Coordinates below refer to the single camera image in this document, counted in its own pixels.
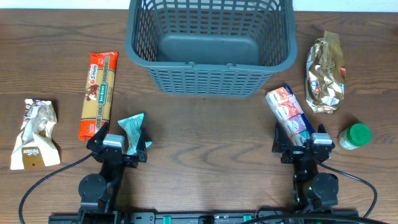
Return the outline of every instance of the snack package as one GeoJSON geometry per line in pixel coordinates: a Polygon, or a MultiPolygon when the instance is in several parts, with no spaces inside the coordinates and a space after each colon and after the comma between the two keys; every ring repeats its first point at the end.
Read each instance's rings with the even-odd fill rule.
{"type": "Polygon", "coordinates": [[[305,99],[316,113],[334,113],[344,99],[346,78],[338,34],[325,31],[314,42],[307,59],[305,99]]]}
{"type": "MultiPolygon", "coordinates": [[[[144,114],[137,114],[130,118],[119,120],[120,127],[127,133],[127,139],[129,141],[129,148],[127,149],[127,155],[134,155],[137,153],[137,144],[139,136],[141,135],[141,126],[144,121],[144,114]]],[[[145,146],[149,147],[152,142],[145,142],[145,146]]]]}
{"type": "Polygon", "coordinates": [[[270,91],[266,100],[294,146],[302,146],[315,132],[290,87],[270,91]]]}
{"type": "Polygon", "coordinates": [[[80,140],[93,137],[105,122],[109,122],[118,55],[118,52],[90,53],[86,94],[81,112],[80,140]]]}
{"type": "Polygon", "coordinates": [[[57,117],[51,101],[26,99],[22,132],[11,155],[11,169],[34,169],[61,163],[51,132],[57,117]]]}

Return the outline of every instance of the basket rim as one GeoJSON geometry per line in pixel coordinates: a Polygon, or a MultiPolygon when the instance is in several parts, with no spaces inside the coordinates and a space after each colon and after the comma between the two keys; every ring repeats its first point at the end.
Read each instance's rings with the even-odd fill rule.
{"type": "Polygon", "coordinates": [[[250,72],[281,72],[291,67],[297,58],[297,40],[296,40],[296,25],[294,18],[294,10],[292,0],[285,0],[286,2],[286,21],[287,30],[289,31],[288,45],[289,52],[287,58],[280,64],[275,66],[261,66],[261,65],[241,65],[241,64],[227,64],[227,65],[212,65],[212,64],[195,64],[185,62],[151,62],[142,59],[138,56],[133,47],[133,33],[134,27],[137,24],[137,0],[131,0],[129,6],[129,15],[127,17],[126,39],[124,41],[124,49],[127,56],[136,64],[146,68],[163,68],[163,69],[194,69],[194,70],[219,70],[219,71],[250,71],[250,72]]]}

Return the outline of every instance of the green logo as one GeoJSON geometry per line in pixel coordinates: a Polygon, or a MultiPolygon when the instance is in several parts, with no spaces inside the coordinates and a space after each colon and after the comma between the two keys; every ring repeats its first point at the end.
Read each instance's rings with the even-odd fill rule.
{"type": "Polygon", "coordinates": [[[101,83],[99,86],[99,98],[98,98],[98,104],[105,104],[105,99],[106,99],[106,89],[107,89],[107,84],[106,83],[101,83]]]}

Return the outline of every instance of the white background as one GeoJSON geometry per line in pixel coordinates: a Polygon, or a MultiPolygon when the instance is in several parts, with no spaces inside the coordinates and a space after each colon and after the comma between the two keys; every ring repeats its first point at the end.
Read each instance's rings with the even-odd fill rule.
{"type": "MultiPolygon", "coordinates": [[[[128,9],[130,0],[0,0],[14,9],[128,9]]],[[[398,0],[293,0],[295,11],[398,12],[398,0]]]]}

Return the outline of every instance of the basket bottom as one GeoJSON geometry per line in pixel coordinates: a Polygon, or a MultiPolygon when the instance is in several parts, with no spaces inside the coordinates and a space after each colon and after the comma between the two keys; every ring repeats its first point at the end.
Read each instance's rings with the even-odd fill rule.
{"type": "Polygon", "coordinates": [[[259,46],[238,35],[167,34],[159,40],[157,61],[259,65],[259,46]]]}

